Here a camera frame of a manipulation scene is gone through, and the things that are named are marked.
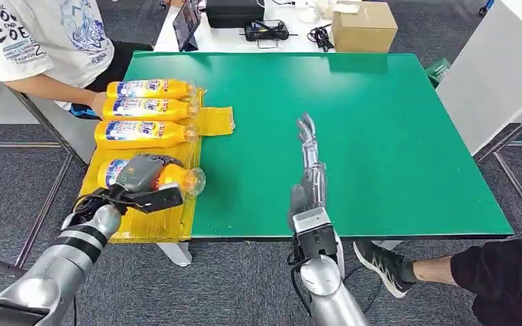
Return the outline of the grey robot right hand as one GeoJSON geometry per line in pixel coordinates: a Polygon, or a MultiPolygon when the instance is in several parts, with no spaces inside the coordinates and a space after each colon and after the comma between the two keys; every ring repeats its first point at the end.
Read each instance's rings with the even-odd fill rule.
{"type": "Polygon", "coordinates": [[[316,127],[308,113],[297,119],[303,172],[300,184],[290,191],[289,221],[298,213],[326,205],[326,165],[319,159],[316,127]]]}

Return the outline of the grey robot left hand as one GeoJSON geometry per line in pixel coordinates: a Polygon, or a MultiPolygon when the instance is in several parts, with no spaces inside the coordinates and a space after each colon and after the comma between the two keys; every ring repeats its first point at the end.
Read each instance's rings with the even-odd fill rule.
{"type": "Polygon", "coordinates": [[[172,156],[143,153],[129,160],[110,161],[101,169],[100,184],[109,190],[110,198],[136,205],[141,211],[159,211],[183,203],[181,181],[165,180],[183,168],[183,163],[172,156]],[[172,190],[159,190],[161,183],[170,184],[172,190]]]}

